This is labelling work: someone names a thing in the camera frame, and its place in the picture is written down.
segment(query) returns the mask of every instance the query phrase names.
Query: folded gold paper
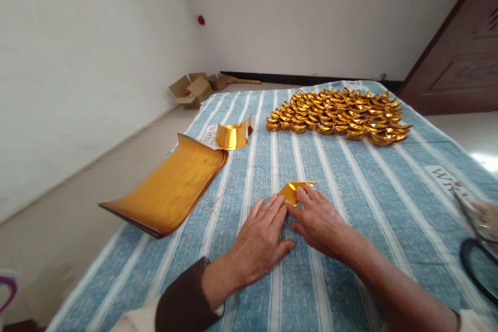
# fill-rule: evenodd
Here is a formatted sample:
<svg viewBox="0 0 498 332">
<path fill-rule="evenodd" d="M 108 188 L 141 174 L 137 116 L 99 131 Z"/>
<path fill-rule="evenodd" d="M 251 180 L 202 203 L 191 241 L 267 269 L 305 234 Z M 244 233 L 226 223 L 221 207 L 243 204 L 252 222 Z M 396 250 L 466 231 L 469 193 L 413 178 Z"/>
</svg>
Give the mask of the folded gold paper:
<svg viewBox="0 0 498 332">
<path fill-rule="evenodd" d="M 240 123 L 218 124 L 216 144 L 221 149 L 235 150 L 243 148 L 249 142 L 249 135 L 253 132 L 252 118 Z"/>
<path fill-rule="evenodd" d="M 279 122 L 277 122 L 277 123 L 269 123 L 269 122 L 267 122 L 266 123 L 266 128 L 268 129 L 268 131 L 271 131 L 271 132 L 279 131 L 280 130 L 280 123 Z"/>
<path fill-rule="evenodd" d="M 301 125 L 301 124 L 292 124 L 290 126 L 290 129 L 294 133 L 305 133 L 306 132 L 306 125 Z"/>
<path fill-rule="evenodd" d="M 156 239 L 185 220 L 228 159 L 226 150 L 177 135 L 175 151 L 138 187 L 119 200 L 99 204 Z"/>
<path fill-rule="evenodd" d="M 360 90 L 321 90 L 318 94 L 301 91 L 271 112 L 268 131 L 316 131 L 322 135 L 347 135 L 351 141 L 364 138 L 376 146 L 396 144 L 407 138 L 412 125 L 398 124 L 403 118 L 401 102 L 389 92 L 372 96 Z"/>
<path fill-rule="evenodd" d="M 305 188 L 305 184 L 309 184 L 310 186 L 314 186 L 316 182 L 288 182 L 282 190 L 279 192 L 280 195 L 283 195 L 285 199 L 292 204 L 293 206 L 297 206 L 299 201 L 297 200 L 296 191 L 297 188 L 301 187 Z"/>
</svg>

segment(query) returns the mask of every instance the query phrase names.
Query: door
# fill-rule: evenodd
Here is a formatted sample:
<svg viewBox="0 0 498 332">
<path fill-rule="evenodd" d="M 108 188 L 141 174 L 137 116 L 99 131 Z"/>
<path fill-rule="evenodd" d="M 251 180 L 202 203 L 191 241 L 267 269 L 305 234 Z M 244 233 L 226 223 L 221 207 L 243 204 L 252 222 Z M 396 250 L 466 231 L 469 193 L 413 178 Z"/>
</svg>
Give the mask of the door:
<svg viewBox="0 0 498 332">
<path fill-rule="evenodd" d="M 399 97 L 422 115 L 498 109 L 498 0 L 458 0 Z"/>
</svg>

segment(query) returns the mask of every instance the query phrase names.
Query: brown sleeve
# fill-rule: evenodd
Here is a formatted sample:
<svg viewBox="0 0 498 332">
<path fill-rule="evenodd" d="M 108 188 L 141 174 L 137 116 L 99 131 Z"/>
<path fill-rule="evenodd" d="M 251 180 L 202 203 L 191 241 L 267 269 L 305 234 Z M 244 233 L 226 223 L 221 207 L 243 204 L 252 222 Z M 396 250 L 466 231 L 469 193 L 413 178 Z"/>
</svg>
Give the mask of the brown sleeve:
<svg viewBox="0 0 498 332">
<path fill-rule="evenodd" d="M 203 331 L 221 318 L 211 311 L 201 287 L 209 263 L 202 257 L 166 289 L 157 305 L 156 332 Z"/>
</svg>

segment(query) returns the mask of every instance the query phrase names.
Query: floor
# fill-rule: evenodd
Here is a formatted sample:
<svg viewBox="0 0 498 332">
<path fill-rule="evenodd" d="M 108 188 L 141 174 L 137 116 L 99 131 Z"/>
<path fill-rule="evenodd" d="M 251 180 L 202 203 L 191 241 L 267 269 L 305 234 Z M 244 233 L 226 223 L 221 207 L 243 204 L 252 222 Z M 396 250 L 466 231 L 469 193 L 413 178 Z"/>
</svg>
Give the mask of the floor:
<svg viewBox="0 0 498 332">
<path fill-rule="evenodd" d="M 229 85 L 226 90 L 292 87 L 265 83 Z M 30 318 L 48 324 L 121 223 L 97 203 L 124 195 L 144 179 L 175 145 L 176 132 L 184 132 L 196 114 L 176 108 L 0 226 L 0 267 L 17 269 L 21 283 L 4 324 Z M 498 112 L 428 120 L 498 176 Z"/>
</svg>

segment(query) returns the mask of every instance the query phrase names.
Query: blue striped cloth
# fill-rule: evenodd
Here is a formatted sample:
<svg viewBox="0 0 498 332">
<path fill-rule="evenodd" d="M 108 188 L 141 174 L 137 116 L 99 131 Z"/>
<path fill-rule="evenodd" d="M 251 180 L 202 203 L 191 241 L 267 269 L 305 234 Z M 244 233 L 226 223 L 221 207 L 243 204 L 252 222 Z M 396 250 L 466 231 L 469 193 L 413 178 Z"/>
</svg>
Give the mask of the blue striped cloth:
<svg viewBox="0 0 498 332">
<path fill-rule="evenodd" d="M 341 81 L 303 90 L 361 89 L 373 81 Z M 399 268 L 451 308 L 474 309 L 495 323 L 496 308 L 474 288 L 458 260 L 470 236 L 448 191 L 498 200 L 498 183 L 452 139 L 404 105 L 415 125 L 400 144 L 376 148 L 316 132 L 268 132 L 266 117 L 292 90 L 220 93 L 210 97 L 186 132 L 253 116 L 249 144 L 231 151 L 197 207 L 173 235 L 155 240 L 123 223 L 70 294 L 48 331 L 108 331 L 128 310 L 159 296 L 202 256 L 230 249 L 253 203 L 289 181 L 316 181 L 341 216 Z M 284 226 L 296 248 L 271 273 L 230 298 L 211 331 L 379 330 L 381 313 L 354 273 L 307 246 Z"/>
</svg>

